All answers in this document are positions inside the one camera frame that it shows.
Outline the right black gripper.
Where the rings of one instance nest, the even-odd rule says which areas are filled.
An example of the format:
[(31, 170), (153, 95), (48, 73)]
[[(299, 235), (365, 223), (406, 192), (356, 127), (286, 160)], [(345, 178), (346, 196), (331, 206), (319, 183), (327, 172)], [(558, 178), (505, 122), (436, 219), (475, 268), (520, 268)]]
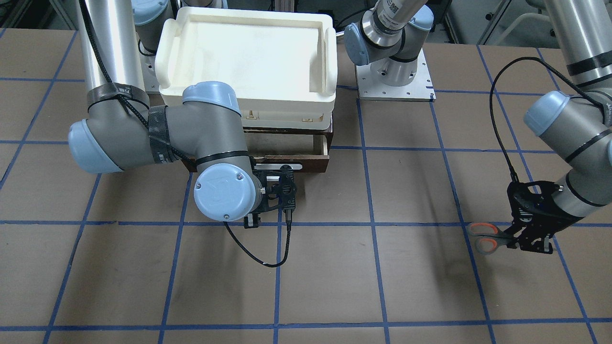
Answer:
[(255, 204), (256, 207), (254, 207), (251, 213), (254, 213), (254, 214), (268, 213), (269, 211), (273, 210), (273, 207), (269, 203), (270, 197), (268, 195), (268, 180), (267, 180), (268, 172), (265, 170), (254, 170), (253, 176), (258, 181), (259, 186), (256, 189), (257, 191), (256, 193), (257, 199), (256, 199), (256, 204)]

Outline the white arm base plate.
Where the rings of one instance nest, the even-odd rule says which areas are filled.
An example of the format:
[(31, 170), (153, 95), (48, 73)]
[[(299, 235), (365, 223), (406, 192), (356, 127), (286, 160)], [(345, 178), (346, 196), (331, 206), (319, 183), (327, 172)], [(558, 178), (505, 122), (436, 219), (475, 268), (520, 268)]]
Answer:
[(356, 66), (355, 72), (364, 100), (433, 102), (437, 98), (423, 50), (408, 63), (387, 58)]

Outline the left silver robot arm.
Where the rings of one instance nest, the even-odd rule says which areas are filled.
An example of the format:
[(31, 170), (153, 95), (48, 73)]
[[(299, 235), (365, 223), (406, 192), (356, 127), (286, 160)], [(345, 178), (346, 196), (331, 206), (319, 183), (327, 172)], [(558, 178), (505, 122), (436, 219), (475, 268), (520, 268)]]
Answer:
[(611, 19), (601, 0), (547, 0), (545, 7), (577, 97), (551, 91), (526, 112), (525, 124), (571, 167), (557, 182), (512, 181), (512, 225), (503, 244), (551, 254), (553, 235), (610, 204)]

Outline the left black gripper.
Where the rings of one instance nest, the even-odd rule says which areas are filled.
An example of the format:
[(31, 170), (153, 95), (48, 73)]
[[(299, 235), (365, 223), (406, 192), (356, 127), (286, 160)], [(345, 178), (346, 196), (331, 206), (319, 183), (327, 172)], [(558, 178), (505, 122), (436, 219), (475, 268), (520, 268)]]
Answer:
[(566, 182), (527, 183), (526, 210), (533, 215), (513, 216), (505, 230), (511, 241), (507, 248), (535, 253), (553, 253), (551, 240), (555, 231), (565, 229), (584, 218), (583, 200)]

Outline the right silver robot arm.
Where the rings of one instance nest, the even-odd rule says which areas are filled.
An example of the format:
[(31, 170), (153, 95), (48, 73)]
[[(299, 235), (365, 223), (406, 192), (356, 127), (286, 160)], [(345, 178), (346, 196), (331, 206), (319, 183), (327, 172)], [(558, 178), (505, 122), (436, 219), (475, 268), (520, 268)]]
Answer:
[(204, 81), (177, 106), (151, 107), (131, 2), (77, 4), (89, 117), (71, 125), (68, 146), (79, 167), (98, 174), (184, 160), (199, 172), (193, 196), (206, 217), (231, 222), (271, 211), (232, 87)]

